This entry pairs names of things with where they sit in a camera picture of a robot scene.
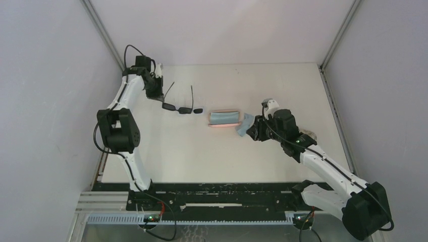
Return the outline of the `black sunglasses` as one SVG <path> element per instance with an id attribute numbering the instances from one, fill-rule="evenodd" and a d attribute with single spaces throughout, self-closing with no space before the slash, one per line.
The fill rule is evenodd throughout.
<path id="1" fill-rule="evenodd" d="M 178 114 L 185 115 L 185 114 L 191 114 L 194 110 L 194 93 L 193 93 L 193 86 L 190 86 L 191 90 L 191 106 L 190 107 L 176 107 L 173 104 L 162 102 L 162 109 L 167 111 L 175 111 L 178 112 Z"/>

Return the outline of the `pink glasses case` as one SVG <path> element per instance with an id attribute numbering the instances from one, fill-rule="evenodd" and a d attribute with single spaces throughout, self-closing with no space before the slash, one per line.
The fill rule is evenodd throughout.
<path id="1" fill-rule="evenodd" d="M 211 111 L 211 112 L 228 112 L 228 111 L 238 111 L 238 110 L 233 110 L 233 109 L 228 109 L 228 110 L 214 110 L 214 111 Z M 210 124 L 210 121 L 209 121 L 209 123 L 208 123 L 208 126 L 209 127 L 212 127 L 212 128 L 226 128 L 226 127 L 236 127 L 236 126 L 238 126 L 238 125 L 240 125 L 241 124 L 241 122 L 240 122 L 240 118 L 239 118 L 239 122 L 238 123 L 235 123 L 235 124 L 225 124 L 225 125 L 211 125 Z"/>

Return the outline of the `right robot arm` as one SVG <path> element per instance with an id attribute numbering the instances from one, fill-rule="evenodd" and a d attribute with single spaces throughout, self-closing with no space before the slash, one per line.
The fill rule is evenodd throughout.
<path id="1" fill-rule="evenodd" d="M 395 228 L 384 186 L 368 183 L 331 159 L 315 139 L 300 131 L 290 110 L 271 112 L 264 104 L 247 134 L 254 141 L 278 142 L 287 156 L 322 178 L 330 190 L 304 180 L 293 188 L 293 195 L 338 218 L 355 239 L 365 240 L 377 231 Z"/>

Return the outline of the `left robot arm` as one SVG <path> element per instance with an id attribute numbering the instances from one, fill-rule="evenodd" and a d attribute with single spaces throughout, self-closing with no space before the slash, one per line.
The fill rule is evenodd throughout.
<path id="1" fill-rule="evenodd" d="M 152 180 L 138 150 L 141 133 L 132 111 L 140 94 L 163 102 L 163 84 L 162 66 L 140 54 L 135 64 L 123 71 L 122 83 L 112 103 L 96 114 L 95 130 L 100 132 L 106 153 L 119 156 L 133 191 L 149 190 Z"/>

